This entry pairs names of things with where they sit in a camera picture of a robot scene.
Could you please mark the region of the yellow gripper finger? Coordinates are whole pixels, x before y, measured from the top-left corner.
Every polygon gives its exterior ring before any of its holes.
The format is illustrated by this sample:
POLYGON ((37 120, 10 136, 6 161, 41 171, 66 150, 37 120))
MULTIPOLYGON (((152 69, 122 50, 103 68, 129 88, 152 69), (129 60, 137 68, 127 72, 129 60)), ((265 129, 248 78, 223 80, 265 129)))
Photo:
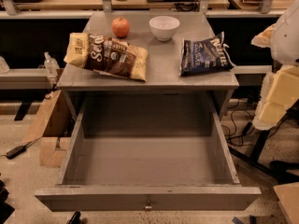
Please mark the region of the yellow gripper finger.
POLYGON ((263 79, 261 99, 255 110, 253 126, 258 130, 275 127, 299 100, 299 67, 282 65, 276 72, 268 72, 263 79))
POLYGON ((254 36, 251 40, 251 44, 259 48, 269 48, 271 45, 273 31, 274 24, 268 26, 262 32, 254 36))

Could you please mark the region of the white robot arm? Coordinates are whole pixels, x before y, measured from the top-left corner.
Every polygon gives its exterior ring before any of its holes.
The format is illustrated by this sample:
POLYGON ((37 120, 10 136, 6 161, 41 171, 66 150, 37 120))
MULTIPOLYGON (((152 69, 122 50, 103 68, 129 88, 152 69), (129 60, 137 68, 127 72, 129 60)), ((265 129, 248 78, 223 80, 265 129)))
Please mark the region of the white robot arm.
POLYGON ((261 99, 253 126, 270 130, 299 100, 299 0, 295 0, 277 22, 254 36, 251 44, 270 48, 272 59, 282 66, 263 79, 261 99))

